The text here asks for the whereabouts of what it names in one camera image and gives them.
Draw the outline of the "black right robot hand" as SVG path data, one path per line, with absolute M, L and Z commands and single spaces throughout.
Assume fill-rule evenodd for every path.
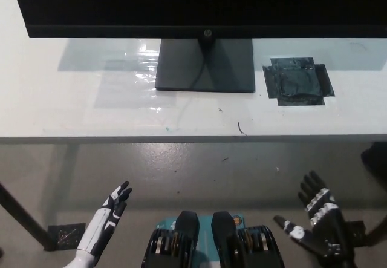
M 324 264 L 339 264 L 354 260 L 346 221 L 339 205 L 325 182 L 315 171 L 306 174 L 298 198 L 308 215 L 308 230 L 283 216 L 274 216 L 275 223 L 293 242 L 311 252 Z

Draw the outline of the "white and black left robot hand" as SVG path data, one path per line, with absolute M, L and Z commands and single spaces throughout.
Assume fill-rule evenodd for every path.
M 132 188 L 129 181 L 119 185 L 96 211 L 77 247 L 99 258 L 109 243 L 125 209 Z

